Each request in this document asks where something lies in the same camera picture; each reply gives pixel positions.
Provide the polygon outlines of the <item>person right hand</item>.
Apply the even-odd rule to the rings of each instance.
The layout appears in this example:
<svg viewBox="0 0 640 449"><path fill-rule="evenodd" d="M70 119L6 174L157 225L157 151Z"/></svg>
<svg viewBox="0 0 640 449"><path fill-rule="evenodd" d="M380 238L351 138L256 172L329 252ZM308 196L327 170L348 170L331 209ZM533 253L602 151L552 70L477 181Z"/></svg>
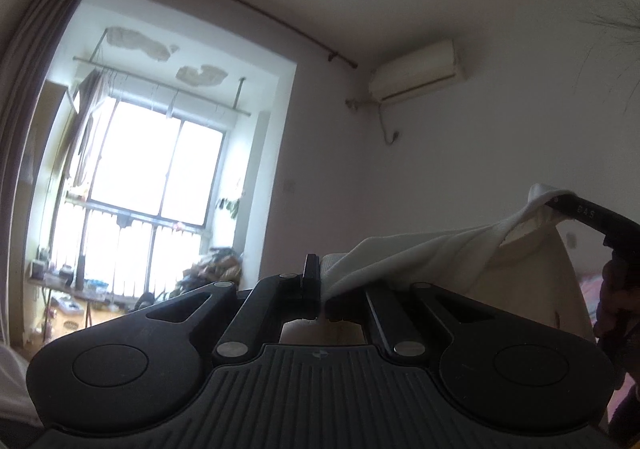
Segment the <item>person right hand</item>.
<svg viewBox="0 0 640 449"><path fill-rule="evenodd" d="M600 302L593 331L597 339L619 335L620 365L639 381L639 264L617 252L602 270Z"/></svg>

